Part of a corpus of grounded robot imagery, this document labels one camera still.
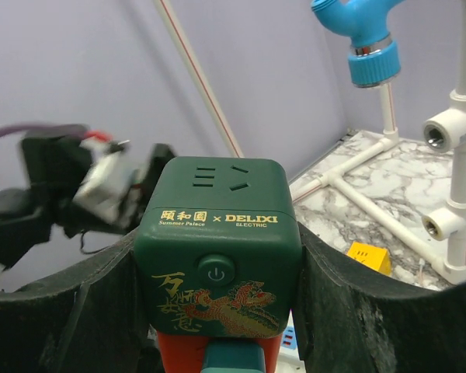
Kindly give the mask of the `yellow cube socket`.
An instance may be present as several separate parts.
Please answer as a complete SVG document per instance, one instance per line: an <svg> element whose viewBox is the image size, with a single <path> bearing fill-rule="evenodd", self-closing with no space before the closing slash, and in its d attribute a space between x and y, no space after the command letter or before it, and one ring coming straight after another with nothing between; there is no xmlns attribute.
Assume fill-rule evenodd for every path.
<svg viewBox="0 0 466 373"><path fill-rule="evenodd" d="M391 275L391 260L389 252L381 247L376 247L361 242L354 242L346 255L355 261L369 267L380 274Z"/></svg>

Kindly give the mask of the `red cube socket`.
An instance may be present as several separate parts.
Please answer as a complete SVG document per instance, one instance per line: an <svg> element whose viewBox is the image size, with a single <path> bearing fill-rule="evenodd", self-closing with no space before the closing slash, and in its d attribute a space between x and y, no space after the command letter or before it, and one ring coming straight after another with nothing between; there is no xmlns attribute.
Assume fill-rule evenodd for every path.
<svg viewBox="0 0 466 373"><path fill-rule="evenodd" d="M208 336L172 335L157 333L158 349L165 372L200 372L205 348L212 340L252 340L261 346L265 356L266 372L276 370L276 361L282 336L271 338L219 338Z"/></svg>

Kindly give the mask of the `teal cube plug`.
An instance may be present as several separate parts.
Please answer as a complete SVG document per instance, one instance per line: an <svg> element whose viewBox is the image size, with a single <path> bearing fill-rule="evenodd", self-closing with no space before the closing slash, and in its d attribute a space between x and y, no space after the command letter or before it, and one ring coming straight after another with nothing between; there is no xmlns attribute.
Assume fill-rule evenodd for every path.
<svg viewBox="0 0 466 373"><path fill-rule="evenodd" d="M201 373L265 373L263 349L252 340L212 340L205 348Z"/></svg>

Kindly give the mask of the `white long power strip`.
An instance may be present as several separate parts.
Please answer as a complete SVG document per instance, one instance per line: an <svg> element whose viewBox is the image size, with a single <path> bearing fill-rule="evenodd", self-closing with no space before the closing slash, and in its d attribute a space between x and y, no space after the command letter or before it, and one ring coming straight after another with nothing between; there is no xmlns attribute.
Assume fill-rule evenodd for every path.
<svg viewBox="0 0 466 373"><path fill-rule="evenodd" d="M294 328L292 313L290 313L288 317L287 327L282 335L278 361L291 364L297 368L304 367L304 362L300 359L298 353L297 335Z"/></svg>

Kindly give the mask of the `blue valve fitting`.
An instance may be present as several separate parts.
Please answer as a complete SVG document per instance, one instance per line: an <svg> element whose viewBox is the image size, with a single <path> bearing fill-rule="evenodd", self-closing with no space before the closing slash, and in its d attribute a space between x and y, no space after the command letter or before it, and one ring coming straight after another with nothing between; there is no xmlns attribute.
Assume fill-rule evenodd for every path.
<svg viewBox="0 0 466 373"><path fill-rule="evenodd" d="M318 21L350 39L348 65L352 83L370 89L390 82L401 71L398 44L388 29L388 13L398 0L313 1Z"/></svg>

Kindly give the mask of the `white PVC pipe frame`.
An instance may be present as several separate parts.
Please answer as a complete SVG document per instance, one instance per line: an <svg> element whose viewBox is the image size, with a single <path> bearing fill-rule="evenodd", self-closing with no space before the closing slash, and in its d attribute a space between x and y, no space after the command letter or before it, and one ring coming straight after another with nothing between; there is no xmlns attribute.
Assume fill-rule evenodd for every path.
<svg viewBox="0 0 466 373"><path fill-rule="evenodd" d="M382 137L368 149L324 172L292 195L293 200L299 202L325 187L335 188L419 254L451 284L466 281L466 1L462 4L462 16L461 63L456 87L450 94L450 105L428 119L423 127L423 136L432 151L454 154L450 195L444 206L422 219L423 227L432 239L447 242L446 254L436 255L431 246L344 180L347 173L391 151L399 143L391 81L371 88L380 93L384 119Z"/></svg>

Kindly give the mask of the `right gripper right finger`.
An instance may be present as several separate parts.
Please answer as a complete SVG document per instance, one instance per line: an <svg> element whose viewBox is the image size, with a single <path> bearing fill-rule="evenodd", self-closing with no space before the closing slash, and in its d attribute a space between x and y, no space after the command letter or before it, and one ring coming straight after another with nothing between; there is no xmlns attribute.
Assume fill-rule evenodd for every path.
<svg viewBox="0 0 466 373"><path fill-rule="evenodd" d="M466 372L466 282L431 291L372 270L300 227L294 306L309 372Z"/></svg>

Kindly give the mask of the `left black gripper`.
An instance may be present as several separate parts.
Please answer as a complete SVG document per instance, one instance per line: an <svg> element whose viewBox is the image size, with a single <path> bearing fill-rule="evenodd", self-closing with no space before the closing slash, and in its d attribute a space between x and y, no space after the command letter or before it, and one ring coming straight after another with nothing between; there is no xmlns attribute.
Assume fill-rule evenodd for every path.
<svg viewBox="0 0 466 373"><path fill-rule="evenodd" d="M134 181L120 204L120 220L110 225L72 201L99 156L81 142L95 137L127 155L126 142L114 141L82 124L16 124L0 129L0 138L16 132L24 133L19 149L29 186L0 191L0 268L15 266L34 246L49 242L55 225L68 238L87 232L131 232L140 224L164 167L175 157L170 145L157 143L146 162L137 164L129 159L136 167Z"/></svg>

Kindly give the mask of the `dark green tiger cube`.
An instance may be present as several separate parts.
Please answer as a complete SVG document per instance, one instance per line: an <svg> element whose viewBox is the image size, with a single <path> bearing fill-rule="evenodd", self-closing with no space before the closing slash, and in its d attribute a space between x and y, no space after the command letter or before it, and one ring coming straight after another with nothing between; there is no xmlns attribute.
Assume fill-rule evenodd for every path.
<svg viewBox="0 0 466 373"><path fill-rule="evenodd" d="M286 174L269 159L174 158L134 241L150 323L174 335L279 335L301 257Z"/></svg>

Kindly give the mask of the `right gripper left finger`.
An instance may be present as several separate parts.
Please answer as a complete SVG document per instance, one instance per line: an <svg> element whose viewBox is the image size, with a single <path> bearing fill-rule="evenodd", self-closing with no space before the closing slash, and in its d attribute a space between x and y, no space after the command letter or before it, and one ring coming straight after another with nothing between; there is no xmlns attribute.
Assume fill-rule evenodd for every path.
<svg viewBox="0 0 466 373"><path fill-rule="evenodd" d="M156 372L136 233L17 291L0 291L0 372Z"/></svg>

